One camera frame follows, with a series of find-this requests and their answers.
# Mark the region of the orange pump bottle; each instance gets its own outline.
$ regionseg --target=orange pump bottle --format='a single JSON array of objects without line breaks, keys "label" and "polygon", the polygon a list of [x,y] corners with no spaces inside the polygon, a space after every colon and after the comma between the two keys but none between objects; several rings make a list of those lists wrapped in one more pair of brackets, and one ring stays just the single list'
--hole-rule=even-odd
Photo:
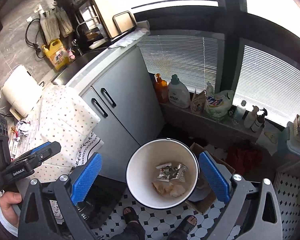
[{"label": "orange pump bottle", "polygon": [[161,79],[160,74],[156,74],[155,77],[157,78],[157,81],[154,84],[154,90],[158,101],[160,103],[167,103],[169,101],[168,84]]}]

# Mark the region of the person's leg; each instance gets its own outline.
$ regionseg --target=person's leg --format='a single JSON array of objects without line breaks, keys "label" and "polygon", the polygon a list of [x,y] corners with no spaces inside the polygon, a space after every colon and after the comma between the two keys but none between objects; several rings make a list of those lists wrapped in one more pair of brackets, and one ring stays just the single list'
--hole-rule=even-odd
[{"label": "person's leg", "polygon": [[113,236],[111,240],[145,240],[145,230],[140,225],[134,209],[130,207],[125,208],[123,216],[127,226],[121,234]]},{"label": "person's leg", "polygon": [[197,219],[194,216],[188,216],[180,223],[177,229],[168,236],[167,240],[186,240],[188,234],[196,224]]}]

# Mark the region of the black cabinet handle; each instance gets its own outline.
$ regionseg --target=black cabinet handle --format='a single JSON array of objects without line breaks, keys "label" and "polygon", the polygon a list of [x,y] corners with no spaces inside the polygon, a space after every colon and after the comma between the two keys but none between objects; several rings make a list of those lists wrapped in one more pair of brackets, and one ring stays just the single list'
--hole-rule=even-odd
[{"label": "black cabinet handle", "polygon": [[112,102],[112,107],[116,107],[117,104],[113,101],[113,99],[111,98],[111,96],[109,95],[108,91],[105,88],[101,88],[101,93],[106,93],[106,95],[109,97],[109,99]]},{"label": "black cabinet handle", "polygon": [[103,116],[104,116],[105,118],[107,118],[107,117],[108,117],[108,114],[106,113],[105,110],[103,110],[103,108],[102,108],[101,105],[98,103],[98,101],[97,101],[95,98],[91,99],[91,101],[92,101],[93,103],[95,103],[95,104],[101,109],[101,111],[103,112]]}]

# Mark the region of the cabinet door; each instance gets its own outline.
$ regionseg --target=cabinet door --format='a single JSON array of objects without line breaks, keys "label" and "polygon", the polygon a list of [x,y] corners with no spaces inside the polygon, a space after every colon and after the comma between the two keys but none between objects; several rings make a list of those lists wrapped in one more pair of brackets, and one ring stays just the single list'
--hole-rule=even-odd
[{"label": "cabinet door", "polygon": [[158,136],[164,119],[137,46],[92,87],[140,145]]},{"label": "cabinet door", "polygon": [[93,129],[93,132],[104,142],[98,150],[98,153],[102,155],[102,168],[99,174],[109,179],[126,182],[126,168],[132,154],[139,148],[138,143],[108,110],[92,88],[89,88],[82,98],[101,118]]}]

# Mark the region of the red cloth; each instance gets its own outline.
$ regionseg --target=red cloth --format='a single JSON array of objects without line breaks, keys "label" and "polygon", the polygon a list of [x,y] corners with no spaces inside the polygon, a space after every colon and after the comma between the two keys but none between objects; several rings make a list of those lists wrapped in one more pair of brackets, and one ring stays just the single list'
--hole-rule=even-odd
[{"label": "red cloth", "polygon": [[236,144],[229,147],[226,163],[238,174],[245,174],[262,162],[262,152],[255,149],[251,143]]}]

